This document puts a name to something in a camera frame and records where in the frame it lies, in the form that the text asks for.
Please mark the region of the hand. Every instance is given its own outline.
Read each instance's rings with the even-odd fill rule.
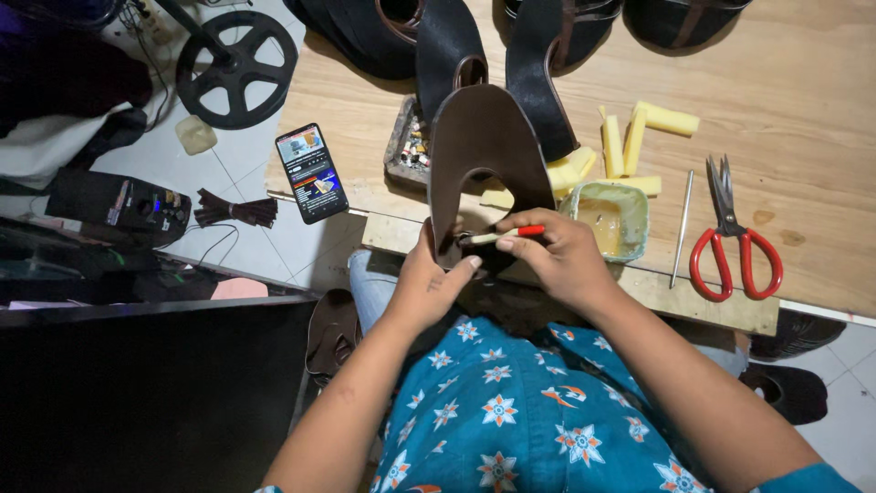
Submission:
[[[529,225],[545,226],[547,246],[529,238],[508,237],[497,241],[496,248],[529,264],[551,297],[589,317],[612,296],[623,295],[605,266],[590,226],[554,211],[533,209],[502,219],[496,230]]]
[[[441,320],[483,263],[480,257],[471,255],[445,273],[432,258],[431,243],[432,221],[427,219],[417,245],[401,266],[399,283],[383,315],[413,327],[413,336]]]

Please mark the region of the smartphone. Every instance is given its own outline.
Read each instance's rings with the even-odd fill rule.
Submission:
[[[274,144],[304,224],[311,225],[350,207],[319,125],[304,125],[279,136]]]

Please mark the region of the white tile floor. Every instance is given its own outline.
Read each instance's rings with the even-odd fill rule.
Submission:
[[[827,416],[797,431],[845,479],[876,493],[876,328],[849,324],[829,345],[778,364],[824,380]]]
[[[292,15],[281,0],[253,0],[253,5],[236,4],[223,7],[206,7],[187,4],[187,11],[203,22],[225,12],[252,9],[266,13],[278,20],[292,34],[296,46],[304,40],[304,25]],[[158,58],[165,81],[174,78],[176,55],[181,50],[187,34],[175,21],[163,12],[174,40],[167,46],[147,46]],[[243,28],[228,30],[220,37],[233,43],[245,34]],[[104,37],[124,48],[129,54],[144,59],[136,41],[130,39],[123,27],[113,25],[104,32]],[[283,53],[274,39],[269,39],[257,51],[256,59],[272,65],[283,62]],[[207,54],[199,60],[209,62]],[[156,93],[149,111],[154,112],[164,98],[164,90],[156,79]],[[253,82],[246,88],[246,100],[250,107],[265,100],[275,86]],[[214,90],[202,99],[204,105],[217,112],[227,111],[228,99],[222,90]],[[231,202],[250,202],[265,198],[262,177],[265,164],[273,146],[281,111],[250,128],[236,131],[215,129],[218,143],[207,152],[187,155],[176,138],[174,126],[188,116],[180,99],[171,95],[165,112],[156,128],[143,136],[133,146],[111,151],[97,160],[94,171],[131,175],[149,182],[178,190],[198,200],[197,190],[207,189]],[[289,282],[318,291],[335,286],[349,285],[346,257],[359,246],[364,228],[364,218],[351,214],[338,214],[315,225],[305,225],[296,204],[279,201],[277,220],[272,229],[248,226],[239,221],[239,239],[231,234],[204,257],[204,262],[275,281]],[[195,229],[176,241],[164,251],[192,261],[198,261],[219,239],[233,232],[231,228],[215,227]]]
[[[235,9],[262,11],[285,26],[300,46],[304,26],[282,0],[253,0],[253,3],[252,7],[237,4],[215,8],[190,4],[187,10],[201,22]],[[149,46],[166,80],[171,82],[176,55],[187,35],[173,20],[168,19],[166,23],[175,33],[174,41],[160,48]],[[231,42],[241,35],[241,32],[227,32],[223,39]],[[128,38],[120,25],[108,28],[105,36],[132,56],[144,58],[136,41]],[[279,63],[281,56],[274,43],[266,43],[257,55],[268,63]],[[157,80],[155,83],[156,94],[147,112],[154,112],[164,97]],[[257,104],[270,90],[270,87],[253,85],[247,91],[248,103]],[[206,99],[205,104],[215,110],[223,104],[216,94],[207,95]],[[186,155],[173,131],[177,122],[188,116],[174,94],[166,105],[165,114],[154,131],[133,146],[104,155],[93,169],[142,178],[185,193],[195,201],[200,188],[231,202],[247,202],[265,196],[262,175],[273,145],[279,112],[248,129],[216,130],[218,144],[196,156]],[[45,199],[33,203],[29,198],[10,199],[0,205],[24,214],[33,207],[45,209],[44,202]],[[305,225],[297,205],[280,201],[277,221],[270,230],[237,221],[233,224],[240,231],[237,244],[229,250],[236,236],[232,234],[206,255],[206,263],[322,291],[349,285],[346,259],[361,242],[364,219],[341,214],[315,225]],[[198,261],[230,231],[223,227],[195,230],[166,251]],[[799,426],[798,430],[844,477],[864,492],[876,493],[876,399],[873,397],[876,393],[876,328],[850,325],[827,347],[780,364],[813,371],[824,380],[829,394],[827,417]]]

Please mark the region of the person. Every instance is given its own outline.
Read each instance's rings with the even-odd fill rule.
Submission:
[[[496,248],[596,330],[549,324],[520,339],[486,317],[457,316],[481,260],[445,273],[425,226],[397,285],[364,268],[390,261],[357,252],[350,283],[365,336],[260,491],[356,490],[409,349],[430,326],[446,335],[406,369],[372,492],[858,491],[738,375],[629,297],[587,225],[533,210],[497,231],[525,225],[544,225],[547,246],[502,238]]]

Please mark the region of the red scissors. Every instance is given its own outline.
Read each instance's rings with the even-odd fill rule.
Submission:
[[[727,266],[727,257],[721,246],[722,236],[736,236],[739,238],[739,263],[742,265],[742,285],[745,295],[752,300],[759,301],[770,297],[779,289],[784,272],[781,268],[781,258],[769,241],[757,234],[753,229],[744,228],[736,222],[736,213],[733,212],[733,185],[730,181],[730,162],[727,154],[721,160],[721,174],[715,170],[715,162],[709,156],[706,161],[706,174],[709,176],[709,190],[712,202],[715,204],[717,214],[717,228],[707,229],[703,236],[694,245],[694,251],[690,254],[690,282],[696,292],[713,303],[721,303],[733,294],[733,280],[730,276],[730,268]],[[711,240],[712,253],[715,255],[717,270],[721,274],[721,292],[716,293],[706,287],[700,276],[700,254]],[[773,269],[773,279],[763,291],[754,288],[752,277],[752,242],[760,248],[769,259]]]

